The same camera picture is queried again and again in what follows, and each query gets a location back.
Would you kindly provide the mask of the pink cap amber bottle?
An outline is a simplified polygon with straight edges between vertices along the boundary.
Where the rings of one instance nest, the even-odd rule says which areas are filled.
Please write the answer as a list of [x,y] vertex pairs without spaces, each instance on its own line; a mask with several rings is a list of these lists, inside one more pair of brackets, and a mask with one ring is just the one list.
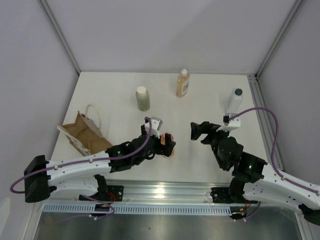
[[170,132],[164,132],[160,136],[160,143],[163,150],[162,156],[166,159],[172,158],[175,153],[175,146],[173,146],[173,143],[175,143],[175,139],[173,135]]

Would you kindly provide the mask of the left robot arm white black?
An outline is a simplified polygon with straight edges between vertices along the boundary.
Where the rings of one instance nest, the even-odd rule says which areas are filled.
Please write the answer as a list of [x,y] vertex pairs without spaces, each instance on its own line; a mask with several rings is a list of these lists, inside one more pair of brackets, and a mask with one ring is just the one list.
[[146,123],[141,126],[139,137],[78,159],[57,161],[38,155],[23,173],[24,200],[38,203],[61,194],[81,201],[109,201],[107,175],[128,171],[155,156],[169,158],[175,146],[171,134],[159,134],[154,123]]

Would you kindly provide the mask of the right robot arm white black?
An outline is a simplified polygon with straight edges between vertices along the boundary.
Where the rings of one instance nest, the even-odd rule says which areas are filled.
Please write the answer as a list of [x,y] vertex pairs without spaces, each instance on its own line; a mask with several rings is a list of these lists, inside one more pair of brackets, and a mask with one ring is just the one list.
[[191,122],[191,140],[202,134],[204,145],[209,145],[218,166],[232,171],[228,198],[235,203],[257,201],[290,209],[303,215],[314,225],[320,224],[320,187],[299,180],[283,171],[276,171],[262,158],[244,151],[243,145],[230,136],[232,130],[241,126],[237,117],[222,125],[204,121]]

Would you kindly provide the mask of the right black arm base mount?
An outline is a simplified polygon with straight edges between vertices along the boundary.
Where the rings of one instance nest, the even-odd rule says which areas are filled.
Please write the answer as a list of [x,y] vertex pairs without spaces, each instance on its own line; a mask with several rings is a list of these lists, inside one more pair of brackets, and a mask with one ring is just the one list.
[[212,187],[210,196],[216,204],[240,204],[241,200],[232,198],[228,187]]

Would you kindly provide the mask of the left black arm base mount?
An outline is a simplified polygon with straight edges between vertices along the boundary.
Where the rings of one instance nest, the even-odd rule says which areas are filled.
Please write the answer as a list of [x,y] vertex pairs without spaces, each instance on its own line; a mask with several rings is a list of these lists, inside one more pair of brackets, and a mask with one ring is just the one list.
[[121,202],[123,200],[124,187],[122,185],[108,185],[102,175],[95,175],[97,181],[97,193],[93,198],[99,201]]

